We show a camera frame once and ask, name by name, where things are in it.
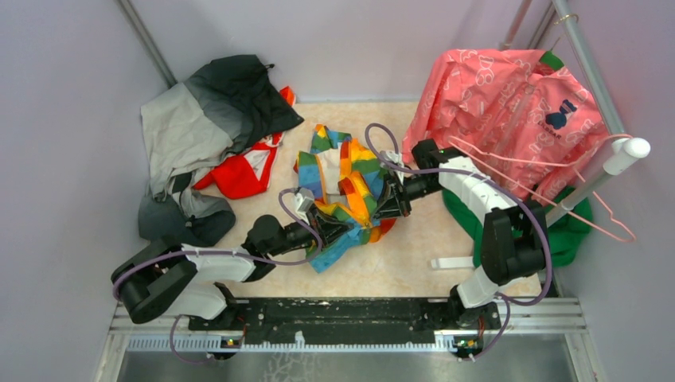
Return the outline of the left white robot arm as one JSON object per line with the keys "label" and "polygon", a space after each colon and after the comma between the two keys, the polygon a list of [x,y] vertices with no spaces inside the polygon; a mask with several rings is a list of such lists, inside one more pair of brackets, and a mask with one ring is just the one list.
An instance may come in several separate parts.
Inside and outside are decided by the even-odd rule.
{"label": "left white robot arm", "polygon": [[353,227],[311,206],[303,218],[286,226],[272,215],[258,217],[244,243],[233,250],[189,246],[164,236],[113,272],[113,295],[135,324],[174,314],[229,329],[239,309],[225,282],[259,281],[282,266],[277,255],[291,251],[307,249],[305,260],[317,259]]}

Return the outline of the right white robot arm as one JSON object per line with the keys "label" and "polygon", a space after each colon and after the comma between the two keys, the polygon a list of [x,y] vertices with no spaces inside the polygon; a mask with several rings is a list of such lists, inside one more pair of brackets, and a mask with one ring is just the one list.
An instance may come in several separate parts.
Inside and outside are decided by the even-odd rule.
{"label": "right white robot arm", "polygon": [[403,166],[397,151],[381,151],[376,157],[388,169],[384,205],[377,210],[377,219],[404,216],[412,201],[447,191],[478,221],[480,264],[450,291],[448,317],[453,325],[471,327],[505,287],[538,271],[546,273],[544,287],[526,303],[535,305],[547,294],[552,256],[541,204],[523,201],[483,173],[462,151],[440,149],[431,139],[414,147],[414,170]]}

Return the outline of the rainbow striped jacket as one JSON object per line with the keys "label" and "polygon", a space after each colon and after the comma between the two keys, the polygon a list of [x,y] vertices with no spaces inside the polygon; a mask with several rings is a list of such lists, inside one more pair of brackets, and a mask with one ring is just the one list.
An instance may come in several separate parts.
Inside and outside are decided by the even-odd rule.
{"label": "rainbow striped jacket", "polygon": [[333,243],[323,241],[321,253],[310,261],[316,272],[326,271],[350,248],[376,243],[396,223],[374,216],[385,170],[351,134],[318,124],[310,149],[298,153],[294,171],[298,185],[312,192],[318,211],[348,226]]}

